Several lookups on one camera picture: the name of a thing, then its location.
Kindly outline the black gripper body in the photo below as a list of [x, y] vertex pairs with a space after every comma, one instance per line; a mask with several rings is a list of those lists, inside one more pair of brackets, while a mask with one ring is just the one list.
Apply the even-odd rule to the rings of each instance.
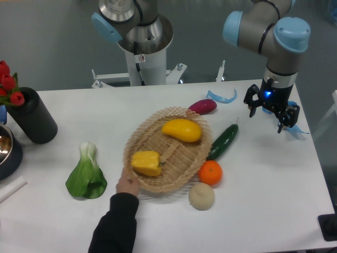
[[293, 127], [298, 121], [300, 107], [288, 105], [292, 88], [293, 84], [278, 81], [276, 76], [265, 77], [260, 87], [253, 84], [248, 88], [243, 102], [248, 108], [249, 105], [261, 106], [271, 111], [285, 126]]

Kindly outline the black sleeved forearm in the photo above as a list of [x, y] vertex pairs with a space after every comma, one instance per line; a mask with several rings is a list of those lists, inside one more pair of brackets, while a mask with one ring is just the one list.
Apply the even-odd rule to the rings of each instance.
[[110, 198], [110, 209], [95, 228], [88, 252], [132, 252], [139, 200], [130, 193]]

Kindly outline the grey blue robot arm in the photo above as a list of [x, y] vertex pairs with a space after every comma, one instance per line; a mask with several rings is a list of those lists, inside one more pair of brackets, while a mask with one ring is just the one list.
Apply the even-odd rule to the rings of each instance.
[[[260, 86], [251, 86], [244, 103], [272, 112], [280, 130], [295, 126], [300, 108], [289, 103], [302, 54], [309, 43], [309, 24], [288, 11], [293, 1], [255, 1], [248, 13], [232, 12], [223, 26], [228, 43], [267, 59]], [[170, 21], [157, 1], [100, 1], [91, 17], [95, 29], [125, 53], [132, 86], [168, 84], [166, 50], [173, 39]]]

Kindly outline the person's hand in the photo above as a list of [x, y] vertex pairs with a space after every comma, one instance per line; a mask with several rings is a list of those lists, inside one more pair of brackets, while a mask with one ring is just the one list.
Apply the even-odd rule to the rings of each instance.
[[140, 183], [138, 177], [130, 175], [130, 173], [123, 169], [121, 177], [116, 185], [116, 193], [129, 193], [135, 197], [140, 191]]

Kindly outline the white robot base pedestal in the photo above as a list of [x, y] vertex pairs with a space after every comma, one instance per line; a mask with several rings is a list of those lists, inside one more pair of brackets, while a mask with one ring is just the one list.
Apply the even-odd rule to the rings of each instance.
[[163, 15], [147, 26], [136, 26], [119, 43], [124, 51], [131, 86], [166, 83], [166, 50], [173, 26]]

